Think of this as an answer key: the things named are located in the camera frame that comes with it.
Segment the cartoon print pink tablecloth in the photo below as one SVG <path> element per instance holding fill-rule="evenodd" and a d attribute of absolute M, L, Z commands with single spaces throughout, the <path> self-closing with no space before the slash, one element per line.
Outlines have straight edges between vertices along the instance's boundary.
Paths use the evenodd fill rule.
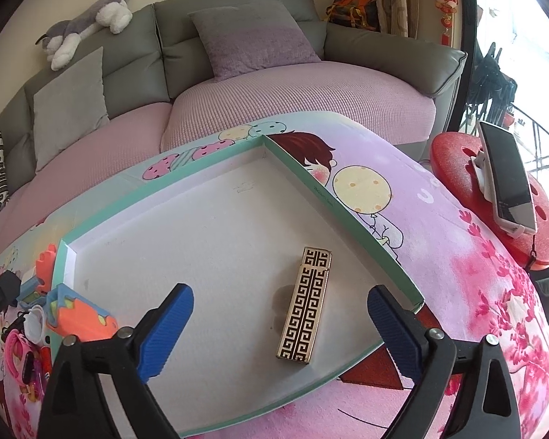
<path fill-rule="evenodd" d="M 477 215 L 428 170 L 364 126 L 334 112 L 280 114 L 180 137 L 175 113 L 155 103 L 71 145 L 19 188 L 0 212 L 0 273 L 25 271 L 38 253 L 106 204 L 221 149 L 269 135 L 331 183 L 362 165 L 391 188 L 383 210 L 361 209 L 421 290 L 421 318 L 457 338 L 496 335 L 515 388 L 521 431 L 549 428 L 549 322 L 524 269 Z"/>

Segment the smartphone in white clamp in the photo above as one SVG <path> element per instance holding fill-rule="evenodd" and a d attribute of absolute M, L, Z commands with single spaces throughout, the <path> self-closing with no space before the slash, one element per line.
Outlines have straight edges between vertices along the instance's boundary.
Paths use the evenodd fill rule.
<path fill-rule="evenodd" d="M 488 188 L 495 223 L 512 238 L 538 231 L 530 181 L 512 133 L 480 121 L 484 187 Z"/>

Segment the light grey cushion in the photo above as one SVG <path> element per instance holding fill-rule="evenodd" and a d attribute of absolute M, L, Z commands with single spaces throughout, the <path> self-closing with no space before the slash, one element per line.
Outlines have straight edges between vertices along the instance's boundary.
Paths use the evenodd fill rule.
<path fill-rule="evenodd" d="M 33 96 L 33 142 L 39 172 L 61 152 L 110 122 L 104 95 L 102 48 Z"/>

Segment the large blue orange utility knife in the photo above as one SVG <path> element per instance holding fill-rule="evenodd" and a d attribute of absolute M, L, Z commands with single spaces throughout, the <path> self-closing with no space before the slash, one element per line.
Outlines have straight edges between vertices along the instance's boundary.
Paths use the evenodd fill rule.
<path fill-rule="evenodd" d="M 45 305 L 46 295 L 52 287 L 56 256 L 57 247 L 50 244 L 39 254 L 34 266 L 23 275 L 19 295 L 16 298 L 21 308 L 29 309 L 34 305 Z"/>

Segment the mint green shallow tray box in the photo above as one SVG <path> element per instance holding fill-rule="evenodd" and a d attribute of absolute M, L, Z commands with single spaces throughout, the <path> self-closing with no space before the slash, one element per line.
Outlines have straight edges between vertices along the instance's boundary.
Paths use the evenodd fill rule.
<path fill-rule="evenodd" d="M 276 304 L 307 247 L 332 256 L 313 355 L 281 360 Z M 145 183 L 69 232 L 53 273 L 134 325 L 175 284 L 193 313 L 149 387 L 182 436 L 304 397 L 379 348 L 367 309 L 383 284 L 407 308 L 418 287 L 335 196 L 272 140 L 239 142 Z"/>

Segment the grey sofa with pink cover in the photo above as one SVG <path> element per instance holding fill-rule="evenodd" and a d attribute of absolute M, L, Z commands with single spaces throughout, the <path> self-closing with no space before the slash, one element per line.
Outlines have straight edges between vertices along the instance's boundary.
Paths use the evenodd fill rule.
<path fill-rule="evenodd" d="M 263 118 L 331 111 L 349 117 L 409 157 L 422 157 L 448 125 L 467 57 L 460 50 L 316 17 L 313 0 L 283 3 L 318 54 L 313 64 L 270 67 L 222 81 L 191 21 L 195 11 L 269 0 L 165 0 L 135 12 L 128 28 L 99 31 L 77 59 L 102 56 L 109 121 L 45 166 L 35 156 L 36 96 L 60 84 L 42 70 L 0 114 L 8 199 L 0 211 L 0 270 L 20 270 L 16 240 L 111 176 L 163 152 Z"/>

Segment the grey white husky plush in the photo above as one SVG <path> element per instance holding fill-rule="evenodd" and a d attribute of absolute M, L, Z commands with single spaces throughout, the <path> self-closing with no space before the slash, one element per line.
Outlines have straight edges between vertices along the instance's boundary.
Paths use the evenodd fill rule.
<path fill-rule="evenodd" d="M 118 35 L 131 19 L 128 0 L 97 0 L 77 17 L 52 25 L 35 43 L 42 47 L 50 68 L 58 71 L 70 63 L 83 40 L 104 28 Z"/>

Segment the small blue orange utility knife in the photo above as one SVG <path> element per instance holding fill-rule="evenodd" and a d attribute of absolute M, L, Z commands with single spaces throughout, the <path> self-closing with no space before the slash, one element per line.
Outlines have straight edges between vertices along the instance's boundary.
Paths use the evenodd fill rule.
<path fill-rule="evenodd" d="M 79 295 L 66 284 L 58 284 L 46 295 L 46 325 L 61 337 L 75 335 L 82 342 L 111 338 L 118 322 L 111 313 Z"/>

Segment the purple grey cushion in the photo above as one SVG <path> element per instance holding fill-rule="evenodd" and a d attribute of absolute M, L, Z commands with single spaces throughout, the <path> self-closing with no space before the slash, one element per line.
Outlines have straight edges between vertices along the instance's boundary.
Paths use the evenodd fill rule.
<path fill-rule="evenodd" d="M 217 81 L 320 60 L 280 1 L 257 0 L 238 7 L 202 9 L 189 17 Z"/>

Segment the red plastic stool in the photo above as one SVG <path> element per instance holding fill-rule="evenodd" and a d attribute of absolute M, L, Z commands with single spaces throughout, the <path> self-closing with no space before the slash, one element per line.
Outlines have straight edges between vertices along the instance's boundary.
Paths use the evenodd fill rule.
<path fill-rule="evenodd" d="M 479 138 L 458 132 L 437 135 L 430 146 L 430 165 L 433 174 L 468 210 L 488 226 L 518 264 L 528 264 L 531 252 L 537 253 L 531 268 L 542 271 L 549 267 L 549 199 L 541 184 L 529 177 L 531 195 L 535 204 L 538 232 L 534 236 L 522 235 L 516 239 L 496 225 L 493 205 L 479 188 L 471 159 L 482 143 Z"/>

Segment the pink smart watch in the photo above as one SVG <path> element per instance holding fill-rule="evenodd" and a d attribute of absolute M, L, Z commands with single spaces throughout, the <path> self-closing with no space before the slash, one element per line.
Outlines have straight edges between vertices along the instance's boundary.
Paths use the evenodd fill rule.
<path fill-rule="evenodd" d="M 4 344 L 5 365 L 16 383 L 26 389 L 32 401 L 39 400 L 40 386 L 36 385 L 35 355 L 28 339 L 18 330 L 8 333 Z"/>

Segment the gold black patterned lighter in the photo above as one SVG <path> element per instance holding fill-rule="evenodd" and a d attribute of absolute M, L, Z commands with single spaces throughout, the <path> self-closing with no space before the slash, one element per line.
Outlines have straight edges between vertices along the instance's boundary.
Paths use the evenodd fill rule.
<path fill-rule="evenodd" d="M 332 253 L 305 247 L 283 324 L 276 356 L 308 364 L 311 360 L 328 285 Z"/>

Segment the white smart watch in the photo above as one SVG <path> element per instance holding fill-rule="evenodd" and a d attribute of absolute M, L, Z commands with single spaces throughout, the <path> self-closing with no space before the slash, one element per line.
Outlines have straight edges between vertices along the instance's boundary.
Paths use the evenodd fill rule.
<path fill-rule="evenodd" d="M 41 305 L 33 305 L 25 314 L 23 322 L 25 338 L 37 347 L 47 344 L 46 315 Z"/>

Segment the orange yellow decoration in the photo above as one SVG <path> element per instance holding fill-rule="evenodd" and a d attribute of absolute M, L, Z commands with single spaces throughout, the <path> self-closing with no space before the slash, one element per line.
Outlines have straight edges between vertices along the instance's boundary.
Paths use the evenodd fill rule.
<path fill-rule="evenodd" d="M 344 27 L 379 32 L 377 0 L 334 0 L 326 9 L 327 21 Z"/>

